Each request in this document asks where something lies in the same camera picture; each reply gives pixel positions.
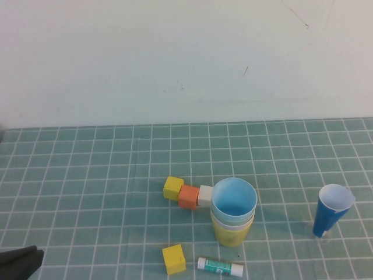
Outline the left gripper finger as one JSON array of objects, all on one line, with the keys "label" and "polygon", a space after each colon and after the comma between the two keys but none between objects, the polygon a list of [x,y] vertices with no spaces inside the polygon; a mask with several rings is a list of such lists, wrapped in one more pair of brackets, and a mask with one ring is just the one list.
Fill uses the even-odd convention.
[{"label": "left gripper finger", "polygon": [[20,258],[34,253],[35,251],[37,251],[37,246],[28,246],[16,250],[3,251],[0,255],[1,258]]},{"label": "left gripper finger", "polygon": [[1,258],[1,279],[29,279],[42,265],[44,251],[20,258]]}]

